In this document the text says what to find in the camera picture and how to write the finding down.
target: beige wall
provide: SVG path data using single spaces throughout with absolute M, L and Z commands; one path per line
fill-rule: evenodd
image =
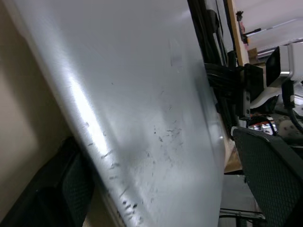
M 0 1 L 0 221 L 70 130 Z

